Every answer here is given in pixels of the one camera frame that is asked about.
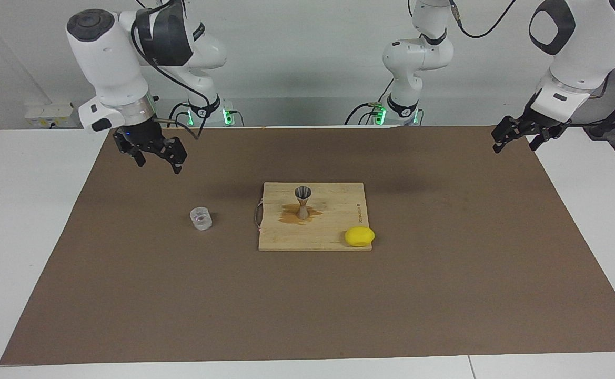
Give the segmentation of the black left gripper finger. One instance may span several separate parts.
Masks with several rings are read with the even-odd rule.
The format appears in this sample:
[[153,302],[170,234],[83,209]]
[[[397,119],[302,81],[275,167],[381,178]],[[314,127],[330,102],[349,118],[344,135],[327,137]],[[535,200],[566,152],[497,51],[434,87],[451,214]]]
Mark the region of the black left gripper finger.
[[499,154],[509,142],[520,139],[523,134],[520,132],[518,120],[507,116],[503,117],[494,127],[491,136],[494,139],[492,149],[496,154]]
[[550,141],[551,139],[555,139],[557,137],[557,127],[556,126],[543,126],[536,125],[535,126],[536,135],[529,142],[529,149],[535,152],[537,151],[542,144]]

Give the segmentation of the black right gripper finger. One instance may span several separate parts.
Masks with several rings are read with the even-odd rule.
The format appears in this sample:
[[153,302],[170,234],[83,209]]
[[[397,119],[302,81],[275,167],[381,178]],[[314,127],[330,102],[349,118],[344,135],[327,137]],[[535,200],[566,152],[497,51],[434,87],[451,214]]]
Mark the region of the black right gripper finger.
[[182,171],[182,165],[187,158],[187,152],[178,137],[154,141],[153,154],[167,161],[176,175]]
[[146,159],[143,156],[143,153],[140,148],[134,146],[132,143],[128,142],[124,138],[117,138],[117,148],[120,153],[128,154],[131,156],[134,161],[136,161],[137,166],[142,167],[146,163]]

